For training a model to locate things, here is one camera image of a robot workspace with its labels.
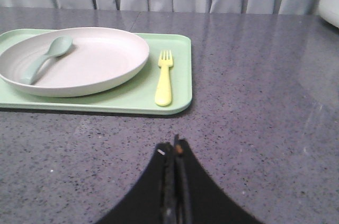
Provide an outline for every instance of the green tray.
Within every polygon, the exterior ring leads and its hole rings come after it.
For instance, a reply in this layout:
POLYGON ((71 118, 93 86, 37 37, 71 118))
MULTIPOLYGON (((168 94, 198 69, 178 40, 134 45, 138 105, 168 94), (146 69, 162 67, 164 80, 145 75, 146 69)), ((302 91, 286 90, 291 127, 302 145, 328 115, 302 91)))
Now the green tray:
MULTIPOLYGON (((17 29, 0 35, 0 53, 10 46, 53 30, 17 29)), ((131 80, 105 92, 81 97, 54 98, 20 92, 0 79, 0 107, 15 109, 69 110, 129 114, 175 114, 186 109, 192 100, 191 40, 183 35, 137 33, 144 38, 150 55, 144 68, 131 80), (154 94, 160 69, 162 49, 171 49, 174 66, 170 69, 173 100, 160 107, 154 94)))

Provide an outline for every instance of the fork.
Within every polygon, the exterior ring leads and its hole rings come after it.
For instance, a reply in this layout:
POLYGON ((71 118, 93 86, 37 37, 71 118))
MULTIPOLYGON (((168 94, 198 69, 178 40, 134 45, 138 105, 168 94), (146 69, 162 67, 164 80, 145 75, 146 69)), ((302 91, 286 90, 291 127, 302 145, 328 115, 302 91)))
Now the fork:
POLYGON ((154 100, 159 106, 167 106, 172 102, 170 67, 173 66, 173 57, 170 50, 160 52, 158 66, 160 67, 160 77, 154 100))

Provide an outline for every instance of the speckled granite surface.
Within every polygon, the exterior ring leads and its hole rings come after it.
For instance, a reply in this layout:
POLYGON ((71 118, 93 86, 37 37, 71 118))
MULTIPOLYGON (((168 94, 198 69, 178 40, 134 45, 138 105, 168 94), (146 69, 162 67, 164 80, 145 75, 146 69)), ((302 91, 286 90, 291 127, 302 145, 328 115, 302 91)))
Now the speckled granite surface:
POLYGON ((1 223, 94 223, 176 133, 264 223, 338 223, 339 29, 316 16, 0 8, 1 33, 78 26, 188 36, 193 102, 170 117, 2 109, 1 223))

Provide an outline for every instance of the green spoon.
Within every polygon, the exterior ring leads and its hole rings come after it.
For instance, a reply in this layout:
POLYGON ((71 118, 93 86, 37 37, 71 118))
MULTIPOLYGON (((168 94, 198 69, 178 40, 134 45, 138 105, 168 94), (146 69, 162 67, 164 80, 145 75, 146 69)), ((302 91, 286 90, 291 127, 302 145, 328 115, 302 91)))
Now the green spoon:
POLYGON ((35 81, 35 76, 45 61, 52 57, 64 55, 72 46, 72 38, 70 36, 57 37, 49 47, 47 53, 38 57, 32 64, 24 71, 20 78, 20 83, 31 85, 35 81))

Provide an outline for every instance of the oval plate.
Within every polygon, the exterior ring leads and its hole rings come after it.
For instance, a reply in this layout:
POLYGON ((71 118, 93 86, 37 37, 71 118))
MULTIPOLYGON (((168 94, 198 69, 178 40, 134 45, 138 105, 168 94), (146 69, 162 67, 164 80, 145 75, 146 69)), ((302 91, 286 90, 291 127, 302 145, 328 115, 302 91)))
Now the oval plate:
POLYGON ((13 45, 0 55, 0 77, 16 89, 39 96, 74 97, 114 88, 143 68, 147 42, 112 28, 70 28, 44 33, 13 45), (44 54, 59 36, 73 38, 70 51, 49 59, 33 85, 19 83, 28 65, 44 54))

